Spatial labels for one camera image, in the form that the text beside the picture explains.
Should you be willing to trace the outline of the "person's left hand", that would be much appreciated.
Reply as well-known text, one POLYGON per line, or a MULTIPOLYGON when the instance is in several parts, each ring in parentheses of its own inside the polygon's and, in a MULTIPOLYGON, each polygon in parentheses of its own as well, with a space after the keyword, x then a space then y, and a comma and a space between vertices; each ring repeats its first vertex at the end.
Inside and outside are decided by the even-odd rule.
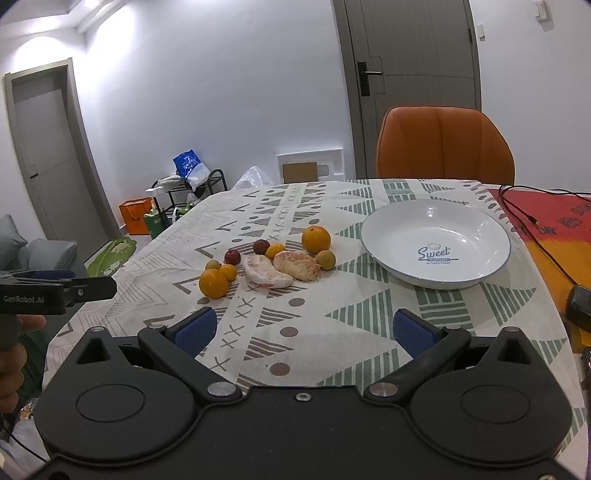
POLYGON ((12 413, 19 404, 19 390, 38 390, 41 385, 45 353, 44 342, 39 340, 37 331, 46 325, 41 315, 18 316, 23 333, 22 343, 1 352, 1 413, 12 413))

